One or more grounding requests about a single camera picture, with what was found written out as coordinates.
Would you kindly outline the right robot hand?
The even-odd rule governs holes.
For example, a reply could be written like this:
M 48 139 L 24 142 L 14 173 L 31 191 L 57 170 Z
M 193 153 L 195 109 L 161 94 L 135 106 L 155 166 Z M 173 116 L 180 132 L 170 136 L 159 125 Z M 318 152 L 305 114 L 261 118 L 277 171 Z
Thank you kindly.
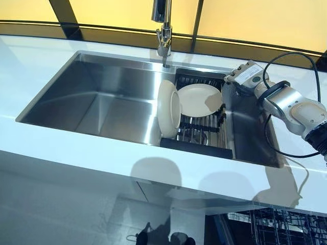
M 264 69 L 253 61 L 240 65 L 224 77 L 227 85 L 233 85 L 241 96 L 255 96 L 258 98 L 268 88 L 264 83 L 265 77 L 268 83 L 269 76 L 263 73 Z

